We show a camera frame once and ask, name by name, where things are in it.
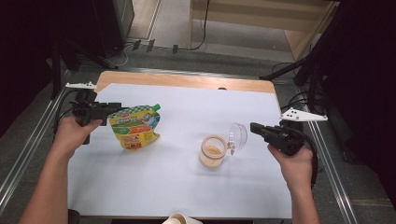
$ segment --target black handheld controller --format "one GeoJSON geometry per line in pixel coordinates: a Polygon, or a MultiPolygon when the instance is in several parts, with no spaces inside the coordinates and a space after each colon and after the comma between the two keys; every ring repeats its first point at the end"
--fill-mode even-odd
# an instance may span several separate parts
{"type": "MultiPolygon", "coordinates": [[[[89,124],[93,119],[101,119],[101,126],[106,126],[107,116],[120,111],[126,107],[121,107],[121,103],[99,103],[95,102],[97,93],[88,90],[80,89],[76,94],[76,98],[72,104],[72,113],[79,118],[79,125],[82,127],[89,124]]],[[[83,145],[90,143],[90,136],[88,135],[83,145]]]]}
{"type": "Polygon", "coordinates": [[[303,133],[287,126],[270,127],[252,122],[250,131],[261,135],[265,142],[288,156],[296,154],[305,143],[303,133]]]}

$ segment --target person's left hand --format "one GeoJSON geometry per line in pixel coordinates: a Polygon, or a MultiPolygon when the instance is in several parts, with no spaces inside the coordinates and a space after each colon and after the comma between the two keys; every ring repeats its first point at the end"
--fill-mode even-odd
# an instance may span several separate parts
{"type": "Polygon", "coordinates": [[[101,123],[101,119],[96,119],[91,120],[88,125],[81,127],[78,124],[77,117],[70,116],[63,118],[58,126],[52,150],[56,150],[58,156],[65,156],[67,159],[70,159],[74,155],[75,150],[84,143],[87,136],[101,123]]]}

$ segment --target floor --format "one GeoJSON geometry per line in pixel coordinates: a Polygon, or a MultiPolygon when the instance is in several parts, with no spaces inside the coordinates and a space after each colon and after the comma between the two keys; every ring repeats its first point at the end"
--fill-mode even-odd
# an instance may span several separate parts
{"type": "MultiPolygon", "coordinates": [[[[155,48],[147,52],[147,46],[139,49],[126,49],[119,55],[110,58],[113,63],[123,64],[123,71],[149,71],[170,73],[188,72],[200,76],[222,76],[238,78],[257,78],[271,74],[274,70],[292,63],[292,55],[283,31],[240,25],[230,25],[220,22],[209,22],[206,29],[206,40],[201,49],[196,51],[180,50],[172,53],[172,46],[180,48],[187,46],[186,8],[190,1],[162,0],[148,39],[155,39],[155,48]]],[[[201,22],[194,22],[194,43],[201,42],[201,22]]],[[[95,82],[103,68],[81,57],[83,65],[78,72],[64,71],[64,80],[73,82],[95,82]]],[[[298,93],[292,82],[293,72],[274,80],[279,103],[285,105],[289,99],[298,93]]],[[[0,223],[17,223],[24,206],[35,186],[40,167],[48,153],[52,141],[51,123],[46,123],[39,141],[32,146],[30,133],[40,124],[41,117],[46,115],[51,85],[37,95],[32,104],[19,116],[13,126],[0,139],[1,183],[6,179],[13,164],[26,146],[34,148],[30,155],[32,160],[26,164],[19,185],[14,189],[8,204],[0,216],[0,223]]],[[[343,216],[338,201],[334,196],[329,170],[320,163],[318,183],[314,188],[314,196],[318,207],[321,223],[396,223],[396,212],[390,204],[377,176],[364,164],[350,164],[343,160],[339,143],[329,123],[319,124],[325,139],[326,148],[332,158],[336,173],[339,175],[343,188],[351,202],[357,221],[347,220],[343,216]]],[[[83,218],[81,223],[110,223],[108,218],[83,218]]],[[[281,223],[279,219],[258,219],[256,223],[281,223]]]]}

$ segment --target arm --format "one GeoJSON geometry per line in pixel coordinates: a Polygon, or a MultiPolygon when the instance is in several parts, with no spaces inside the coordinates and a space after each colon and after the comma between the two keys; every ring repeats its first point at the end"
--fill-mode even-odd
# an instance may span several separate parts
{"type": "Polygon", "coordinates": [[[67,164],[88,134],[101,123],[93,120],[80,127],[75,117],[62,119],[20,224],[67,223],[67,164]]]}
{"type": "Polygon", "coordinates": [[[298,153],[289,157],[268,146],[270,152],[279,162],[282,175],[291,194],[291,219],[293,224],[317,224],[318,212],[311,190],[312,152],[302,147],[298,153]]]}

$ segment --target colorful snack pouch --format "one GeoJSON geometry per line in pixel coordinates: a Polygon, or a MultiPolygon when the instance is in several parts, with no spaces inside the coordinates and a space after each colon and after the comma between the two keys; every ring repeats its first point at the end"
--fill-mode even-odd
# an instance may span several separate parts
{"type": "Polygon", "coordinates": [[[154,132],[161,118],[157,113],[160,108],[160,105],[138,105],[108,116],[111,128],[123,148],[137,151],[160,137],[154,132]]]}

